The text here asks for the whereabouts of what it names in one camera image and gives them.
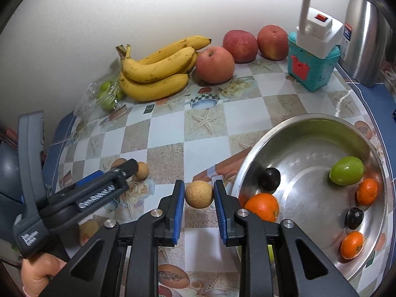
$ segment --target teal container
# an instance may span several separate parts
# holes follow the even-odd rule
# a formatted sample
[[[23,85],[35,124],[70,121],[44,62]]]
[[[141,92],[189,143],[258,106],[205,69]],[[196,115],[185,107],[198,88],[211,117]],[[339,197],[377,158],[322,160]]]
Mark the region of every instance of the teal container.
[[[296,33],[289,34],[288,72],[309,91],[317,90],[327,84],[340,56],[340,49],[334,46],[325,59],[296,45]]]

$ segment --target banana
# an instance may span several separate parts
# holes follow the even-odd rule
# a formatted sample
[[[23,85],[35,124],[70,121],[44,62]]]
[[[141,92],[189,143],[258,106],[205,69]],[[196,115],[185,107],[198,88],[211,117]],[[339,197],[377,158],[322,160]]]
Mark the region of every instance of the banana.
[[[201,35],[193,35],[192,37],[187,37],[179,41],[175,41],[167,45],[166,47],[152,53],[150,56],[139,60],[138,62],[145,65],[154,64],[186,47],[193,47],[195,50],[205,48],[211,43],[211,41],[211,39],[202,37]]]
[[[144,65],[131,58],[131,46],[127,45],[122,71],[128,78],[138,83],[154,83],[178,73],[194,53],[193,47],[187,47],[154,64]]]
[[[120,72],[120,87],[129,97],[147,102],[168,97],[183,90],[189,82],[189,75],[175,74],[151,84],[141,84],[128,79]]]
[[[197,62],[198,58],[198,53],[194,52],[193,57],[190,59],[188,63],[179,71],[179,74],[189,74],[192,70],[193,67],[195,66],[195,63]]]

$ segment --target small orange fruit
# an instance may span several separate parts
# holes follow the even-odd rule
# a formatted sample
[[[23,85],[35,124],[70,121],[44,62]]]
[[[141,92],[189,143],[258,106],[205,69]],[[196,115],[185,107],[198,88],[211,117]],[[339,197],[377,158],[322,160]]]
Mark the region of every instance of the small orange fruit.
[[[373,178],[366,178],[359,184],[356,197],[359,204],[370,205],[374,202],[378,194],[377,182]]]
[[[364,243],[363,234],[354,231],[348,234],[341,243],[341,256],[344,259],[353,259],[362,251]]]
[[[257,214],[261,220],[275,222],[279,214],[276,198],[269,193],[252,196],[245,204],[245,209]]]

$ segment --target clear plastic bag of green fruit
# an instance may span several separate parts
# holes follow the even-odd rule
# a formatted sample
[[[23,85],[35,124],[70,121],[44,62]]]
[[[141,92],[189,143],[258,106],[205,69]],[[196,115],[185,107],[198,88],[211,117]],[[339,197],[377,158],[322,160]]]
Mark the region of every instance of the clear plastic bag of green fruit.
[[[113,72],[91,83],[74,115],[87,124],[119,109],[125,94],[118,83],[118,73]]]

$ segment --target bowl rim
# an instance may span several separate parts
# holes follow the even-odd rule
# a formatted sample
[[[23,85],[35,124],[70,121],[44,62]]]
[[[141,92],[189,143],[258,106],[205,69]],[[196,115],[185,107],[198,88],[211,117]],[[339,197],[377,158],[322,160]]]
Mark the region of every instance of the bowl rim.
[[[382,229],[384,227],[385,224],[385,216],[386,216],[386,210],[387,210],[387,182],[386,182],[386,178],[385,178],[385,172],[384,172],[384,167],[382,165],[382,162],[380,160],[380,157],[377,153],[377,150],[375,149],[374,145],[371,144],[371,142],[366,138],[366,136],[359,131],[354,125],[352,125],[351,123],[347,122],[346,120],[343,120],[342,118],[333,116],[333,115],[328,115],[328,114],[303,114],[303,115],[299,115],[299,116],[295,116],[295,117],[291,117],[285,121],[283,121],[282,123],[276,125],[275,127],[273,127],[272,129],[270,129],[254,146],[253,148],[250,150],[250,152],[247,154],[247,156],[245,157],[239,171],[238,174],[236,175],[235,178],[235,182],[234,185],[232,187],[231,190],[231,195],[238,197],[241,187],[242,187],[242,183],[245,179],[246,173],[248,171],[248,169],[250,168],[250,165],[252,164],[253,160],[255,159],[255,157],[257,156],[257,154],[260,152],[260,150],[270,141],[270,139],[272,139],[276,134],[278,134],[280,131],[282,131],[283,129],[286,129],[287,127],[294,125],[295,123],[301,122],[301,121],[305,121],[305,120],[314,120],[314,119],[323,119],[323,120],[331,120],[331,121],[335,121],[338,123],[343,124],[344,126],[346,126],[347,128],[351,129],[352,131],[354,131],[356,134],[358,134],[361,139],[363,139],[366,143],[366,145],[369,146],[370,151],[374,153],[375,159],[377,160],[378,165],[380,166],[381,169],[381,176],[382,176],[382,180],[384,183],[384,204],[385,204],[385,209],[383,211],[383,215],[382,215],[382,223],[381,223],[381,228],[379,229],[378,235],[375,238],[375,242],[378,242],[378,239],[381,235]],[[349,277],[345,277],[348,281],[352,280],[358,273],[359,271],[364,267],[364,265],[366,264],[366,261],[362,263],[362,265],[359,266],[359,268]]]

